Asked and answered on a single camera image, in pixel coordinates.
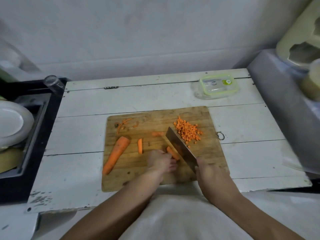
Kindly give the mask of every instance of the metal ring on cutting board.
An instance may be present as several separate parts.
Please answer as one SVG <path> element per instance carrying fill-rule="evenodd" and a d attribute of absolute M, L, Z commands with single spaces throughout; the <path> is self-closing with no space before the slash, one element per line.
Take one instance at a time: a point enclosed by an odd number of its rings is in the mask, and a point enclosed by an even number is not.
<path fill-rule="evenodd" d="M 220 133 L 220 134 L 222 134 L 223 135 L 223 139 L 220 139 L 220 137 L 219 137 L 219 134 L 218 133 Z M 217 136 L 218 136 L 218 139 L 219 139 L 219 141 L 223 141 L 226 137 L 224 136 L 224 134 L 221 132 L 221 131 L 218 131 L 217 132 Z"/>

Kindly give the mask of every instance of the white plate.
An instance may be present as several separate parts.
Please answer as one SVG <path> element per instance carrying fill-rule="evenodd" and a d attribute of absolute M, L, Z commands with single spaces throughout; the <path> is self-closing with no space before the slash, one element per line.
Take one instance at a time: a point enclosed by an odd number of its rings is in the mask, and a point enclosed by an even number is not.
<path fill-rule="evenodd" d="M 0 101 L 0 148 L 17 144 L 28 136 L 34 118 L 25 107 Z"/>

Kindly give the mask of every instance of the knife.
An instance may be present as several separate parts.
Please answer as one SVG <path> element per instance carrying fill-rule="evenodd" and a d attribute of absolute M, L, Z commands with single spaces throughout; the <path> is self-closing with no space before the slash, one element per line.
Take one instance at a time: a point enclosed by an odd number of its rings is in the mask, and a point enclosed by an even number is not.
<path fill-rule="evenodd" d="M 182 158 L 186 161 L 191 170 L 196 173 L 195 166 L 198 166 L 196 157 L 187 148 L 185 143 L 179 138 L 177 133 L 174 132 L 171 127 L 169 127 L 165 136 L 168 138 L 177 152 L 182 156 Z"/>

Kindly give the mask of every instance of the hand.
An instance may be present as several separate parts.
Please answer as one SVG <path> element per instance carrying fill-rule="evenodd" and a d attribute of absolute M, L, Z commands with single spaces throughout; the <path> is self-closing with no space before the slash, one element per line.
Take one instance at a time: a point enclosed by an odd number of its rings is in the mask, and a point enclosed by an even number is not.
<path fill-rule="evenodd" d="M 171 154 L 161 150 L 152 150 L 148 156 L 148 170 L 156 171 L 160 176 L 165 173 L 174 172 L 178 165 Z"/>
<path fill-rule="evenodd" d="M 197 158 L 196 175 L 199 187 L 209 202 L 219 208 L 242 197 L 230 175 L 218 165 L 209 165 L 203 158 Z"/>

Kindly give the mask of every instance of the left hand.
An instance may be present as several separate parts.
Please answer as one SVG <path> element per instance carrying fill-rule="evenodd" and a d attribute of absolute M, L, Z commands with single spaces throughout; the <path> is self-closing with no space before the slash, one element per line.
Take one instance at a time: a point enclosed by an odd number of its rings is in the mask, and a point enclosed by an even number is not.
<path fill-rule="evenodd" d="M 152 150 L 148 156 L 148 170 L 153 170 L 163 176 L 177 169 L 177 161 L 171 158 L 171 154 L 161 150 Z"/>

